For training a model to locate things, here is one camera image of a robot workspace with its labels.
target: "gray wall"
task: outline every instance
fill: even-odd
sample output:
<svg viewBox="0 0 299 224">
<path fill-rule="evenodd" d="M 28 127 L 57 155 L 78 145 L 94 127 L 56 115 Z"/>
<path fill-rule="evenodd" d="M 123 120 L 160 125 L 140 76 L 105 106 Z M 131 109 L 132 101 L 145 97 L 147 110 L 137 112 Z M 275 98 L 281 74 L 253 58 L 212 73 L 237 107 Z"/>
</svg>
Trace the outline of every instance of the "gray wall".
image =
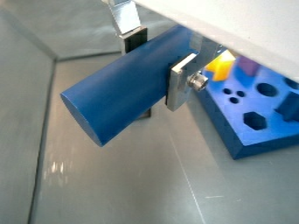
<svg viewBox="0 0 299 224">
<path fill-rule="evenodd" d="M 26 223 L 52 59 L 0 11 L 0 223 Z"/>
<path fill-rule="evenodd" d="M 4 8 L 60 59 L 119 51 L 108 7 L 100 0 L 6 0 Z M 137 7 L 149 38 L 173 22 Z"/>
</svg>

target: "hexagonal hole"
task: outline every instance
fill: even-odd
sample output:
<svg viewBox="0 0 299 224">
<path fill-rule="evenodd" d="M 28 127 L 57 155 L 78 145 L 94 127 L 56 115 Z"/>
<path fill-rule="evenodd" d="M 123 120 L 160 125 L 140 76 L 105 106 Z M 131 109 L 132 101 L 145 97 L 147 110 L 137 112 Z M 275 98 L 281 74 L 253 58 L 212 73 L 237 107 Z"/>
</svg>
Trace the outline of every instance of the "hexagonal hole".
<svg viewBox="0 0 299 224">
<path fill-rule="evenodd" d="M 248 112 L 243 115 L 243 122 L 252 130 L 267 128 L 267 119 L 256 112 Z"/>
</svg>

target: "hole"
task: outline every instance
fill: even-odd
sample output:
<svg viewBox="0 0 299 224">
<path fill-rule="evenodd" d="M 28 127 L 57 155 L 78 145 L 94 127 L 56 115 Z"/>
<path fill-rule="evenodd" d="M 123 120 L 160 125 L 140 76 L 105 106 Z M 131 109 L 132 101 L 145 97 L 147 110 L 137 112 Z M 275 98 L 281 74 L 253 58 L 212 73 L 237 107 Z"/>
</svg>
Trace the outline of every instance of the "hole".
<svg viewBox="0 0 299 224">
<path fill-rule="evenodd" d="M 243 115 L 243 122 L 252 130 L 267 128 L 267 119 L 256 112 L 248 112 Z"/>
<path fill-rule="evenodd" d="M 285 85 L 287 85 L 289 88 L 292 88 L 292 89 L 299 89 L 299 84 L 297 84 L 295 81 L 292 81 L 292 80 L 284 78 L 284 83 L 285 83 Z"/>
<path fill-rule="evenodd" d="M 223 93 L 224 93 L 225 95 L 231 95 L 231 90 L 229 90 L 228 88 L 224 88 L 224 89 L 223 89 Z"/>
<path fill-rule="evenodd" d="M 239 99 L 236 97 L 229 97 L 228 100 L 235 104 L 239 103 Z"/>
<path fill-rule="evenodd" d="M 245 93 L 243 91 L 237 91 L 237 96 L 239 97 L 244 97 L 245 96 Z"/>
<path fill-rule="evenodd" d="M 256 91 L 261 95 L 271 96 L 271 97 L 276 96 L 276 94 L 277 94 L 276 88 L 272 85 L 267 84 L 267 83 L 259 83 L 256 85 Z"/>
</svg>

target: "circular hole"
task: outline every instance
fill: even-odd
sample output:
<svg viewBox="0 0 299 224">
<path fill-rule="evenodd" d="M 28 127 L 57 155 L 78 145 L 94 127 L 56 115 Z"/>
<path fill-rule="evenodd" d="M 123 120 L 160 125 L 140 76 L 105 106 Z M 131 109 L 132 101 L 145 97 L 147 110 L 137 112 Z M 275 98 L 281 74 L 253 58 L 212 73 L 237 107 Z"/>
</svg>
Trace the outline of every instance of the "circular hole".
<svg viewBox="0 0 299 224">
<path fill-rule="evenodd" d="M 295 81 L 292 81 L 292 80 L 284 78 L 284 83 L 285 83 L 285 85 L 287 85 L 289 88 L 292 88 L 292 89 L 299 89 L 299 84 L 297 84 Z"/>
<path fill-rule="evenodd" d="M 228 100 L 235 104 L 239 103 L 239 99 L 236 97 L 229 97 Z"/>
<path fill-rule="evenodd" d="M 267 83 L 259 83 L 256 85 L 256 91 L 264 96 L 276 96 L 277 94 L 276 88 Z"/>
<path fill-rule="evenodd" d="M 231 95 L 231 90 L 229 90 L 228 88 L 224 88 L 224 89 L 223 89 L 223 93 L 224 93 L 225 95 Z"/>
<path fill-rule="evenodd" d="M 239 97 L 244 97 L 245 96 L 245 93 L 243 91 L 237 91 L 237 96 Z"/>
</svg>

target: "blue block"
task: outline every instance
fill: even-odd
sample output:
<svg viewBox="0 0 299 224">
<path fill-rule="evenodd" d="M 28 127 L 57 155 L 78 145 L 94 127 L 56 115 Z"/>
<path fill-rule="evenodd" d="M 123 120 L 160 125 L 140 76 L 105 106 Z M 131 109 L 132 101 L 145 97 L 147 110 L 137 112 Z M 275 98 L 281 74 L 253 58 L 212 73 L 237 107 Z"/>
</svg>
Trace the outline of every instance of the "blue block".
<svg viewBox="0 0 299 224">
<path fill-rule="evenodd" d="M 297 85 L 261 66 L 256 76 L 247 76 L 235 63 L 224 81 L 211 81 L 197 93 L 233 159 L 299 144 L 299 122 L 285 121 L 292 114 L 285 105 L 297 95 Z"/>
<path fill-rule="evenodd" d="M 169 66 L 192 53 L 191 35 L 176 25 L 60 94 L 98 146 L 165 96 Z"/>
</svg>

